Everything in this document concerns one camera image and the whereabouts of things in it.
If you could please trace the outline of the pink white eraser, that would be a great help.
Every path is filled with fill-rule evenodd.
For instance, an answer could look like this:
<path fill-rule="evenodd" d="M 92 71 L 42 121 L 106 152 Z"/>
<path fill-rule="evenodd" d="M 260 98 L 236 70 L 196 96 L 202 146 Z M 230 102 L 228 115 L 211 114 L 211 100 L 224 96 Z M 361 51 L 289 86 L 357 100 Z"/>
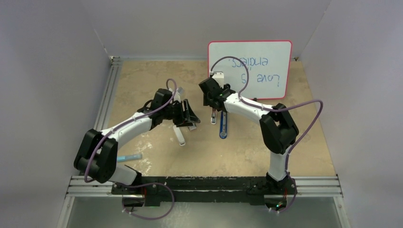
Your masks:
<path fill-rule="evenodd" d="M 212 108 L 211 111 L 211 124 L 216 124 L 217 123 L 217 110 Z"/>

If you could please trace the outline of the blue lighter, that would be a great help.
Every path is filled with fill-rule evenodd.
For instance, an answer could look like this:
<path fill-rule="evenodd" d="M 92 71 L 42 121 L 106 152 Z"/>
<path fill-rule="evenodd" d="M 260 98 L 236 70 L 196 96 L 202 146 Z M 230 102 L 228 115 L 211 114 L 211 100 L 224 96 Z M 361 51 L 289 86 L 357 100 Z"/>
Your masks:
<path fill-rule="evenodd" d="M 227 112 L 221 111 L 221 122 L 220 122 L 220 133 L 219 137 L 221 139 L 226 139 L 228 136 L 228 119 Z"/>

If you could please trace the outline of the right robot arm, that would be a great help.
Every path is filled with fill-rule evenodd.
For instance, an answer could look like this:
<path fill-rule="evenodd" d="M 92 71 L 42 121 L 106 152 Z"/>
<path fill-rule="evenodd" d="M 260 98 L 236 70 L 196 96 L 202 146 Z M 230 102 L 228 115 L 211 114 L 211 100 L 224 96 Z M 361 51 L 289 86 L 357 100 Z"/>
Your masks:
<path fill-rule="evenodd" d="M 229 84 L 221 85 L 212 76 L 201 81 L 199 87 L 204 106 L 243 116 L 260 127 L 263 142 L 270 151 L 267 188 L 272 193 L 283 190 L 289 180 L 289 152 L 299 134 L 286 107 L 281 103 L 270 106 L 247 99 L 232 90 Z"/>

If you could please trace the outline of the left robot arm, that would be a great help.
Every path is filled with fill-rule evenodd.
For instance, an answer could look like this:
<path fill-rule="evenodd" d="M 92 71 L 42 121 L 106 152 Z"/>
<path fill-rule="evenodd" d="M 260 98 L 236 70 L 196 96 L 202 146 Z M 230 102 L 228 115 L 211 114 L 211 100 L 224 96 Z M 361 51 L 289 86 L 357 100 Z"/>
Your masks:
<path fill-rule="evenodd" d="M 187 99 L 180 100 L 171 89 L 160 88 L 152 100 L 122 123 L 102 131 L 88 130 L 73 162 L 74 168 L 93 181 L 121 183 L 129 194 L 137 194 L 142 187 L 141 174 L 133 168 L 119 165 L 117 152 L 126 143 L 164 120 L 171 120 L 176 127 L 201 122 Z"/>

